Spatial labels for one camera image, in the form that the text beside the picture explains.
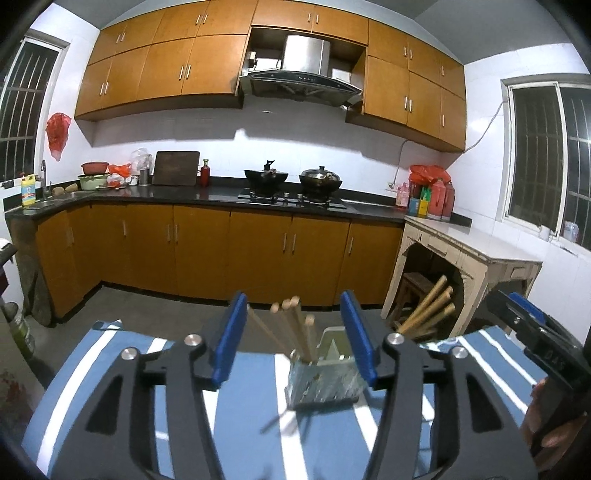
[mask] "blue gripper pad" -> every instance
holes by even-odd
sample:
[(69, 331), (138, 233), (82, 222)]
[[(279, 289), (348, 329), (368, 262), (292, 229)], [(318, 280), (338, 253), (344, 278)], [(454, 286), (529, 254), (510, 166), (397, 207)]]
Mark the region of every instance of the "blue gripper pad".
[(344, 291), (340, 296), (340, 314), (359, 373), (368, 385), (373, 387), (378, 377), (375, 369), (376, 350), (365, 329), (361, 308), (350, 290)]
[(226, 325), (219, 342), (213, 349), (211, 366), (213, 368), (212, 383), (216, 388), (221, 387), (232, 370), (238, 344), (246, 324), (246, 295), (238, 293), (230, 306), (226, 309), (221, 322)]
[(517, 292), (510, 293), (508, 297), (513, 300), (517, 305), (523, 308), (527, 313), (529, 313), (536, 322), (541, 325), (546, 325), (546, 318), (544, 312), (542, 312), (538, 307), (536, 307), (533, 303), (529, 300), (526, 300)]

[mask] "ceiling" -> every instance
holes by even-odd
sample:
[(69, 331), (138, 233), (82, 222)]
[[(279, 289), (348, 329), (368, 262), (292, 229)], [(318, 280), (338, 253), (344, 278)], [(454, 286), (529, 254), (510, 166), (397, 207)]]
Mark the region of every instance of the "ceiling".
[[(103, 28), (142, 1), (56, 0), (56, 3)], [(536, 0), (368, 1), (414, 19), (464, 64), (520, 48), (570, 42)]]

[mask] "striped tablecloth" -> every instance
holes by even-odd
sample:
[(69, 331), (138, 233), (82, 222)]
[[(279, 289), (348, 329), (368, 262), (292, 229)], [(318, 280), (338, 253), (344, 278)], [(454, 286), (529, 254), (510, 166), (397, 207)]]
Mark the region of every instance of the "striped tablecloth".
[[(118, 322), (91, 330), (58, 372), (28, 426), (23, 448), (51, 478), (51, 469), (74, 419), (123, 348), (142, 353), (169, 348), (169, 340), (126, 332)], [(502, 330), (492, 327), (464, 337), (428, 343), (447, 352), (464, 346), (492, 380), (517, 424), (531, 387), (545, 374)], [(357, 480), (373, 448), (384, 392), (366, 391), (349, 408), (306, 413), (286, 411), (289, 361), (282, 355), (238, 353), (219, 392), (205, 392), (209, 423), (227, 480)], [(417, 474), (428, 471), (433, 387), (423, 395)], [(155, 393), (155, 430), (160, 473), (174, 478), (166, 424), (165, 387)]]

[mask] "red bottle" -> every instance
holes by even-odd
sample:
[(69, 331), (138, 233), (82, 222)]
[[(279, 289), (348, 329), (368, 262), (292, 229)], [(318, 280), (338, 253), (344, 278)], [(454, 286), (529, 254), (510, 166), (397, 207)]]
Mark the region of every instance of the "red bottle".
[(201, 167), (201, 175), (199, 176), (199, 184), (202, 187), (207, 187), (209, 185), (209, 171), (211, 168), (209, 168), (207, 162), (209, 162), (209, 160), (203, 160), (203, 167)]
[(431, 202), (429, 203), (429, 210), (427, 211), (427, 218), (431, 220), (441, 220), (443, 213), (443, 203), (445, 202), (445, 184), (442, 179), (431, 185)]
[(445, 185), (445, 201), (443, 202), (443, 212), (441, 213), (441, 219), (444, 222), (449, 222), (452, 218), (453, 204), (456, 201), (456, 189), (452, 183)]

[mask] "gray floor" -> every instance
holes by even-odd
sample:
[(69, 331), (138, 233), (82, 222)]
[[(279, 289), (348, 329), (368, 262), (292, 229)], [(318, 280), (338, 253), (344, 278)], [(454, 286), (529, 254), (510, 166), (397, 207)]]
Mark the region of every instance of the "gray floor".
[[(64, 364), (82, 337), (95, 321), (112, 322), (121, 319), (126, 330), (149, 336), (180, 340), (189, 333), (201, 330), (203, 322), (221, 316), (226, 307), (163, 299), (156, 296), (102, 287), (66, 323), (45, 328), (30, 321), (35, 337), (35, 357), (51, 377)], [(277, 316), (268, 310), (256, 310), (259, 317), (279, 338)], [(312, 312), (320, 334), (329, 326), (342, 325), (340, 312)], [(379, 310), (366, 314), (379, 316)], [(279, 353), (280, 348), (256, 323), (248, 320), (239, 350), (243, 352)]]

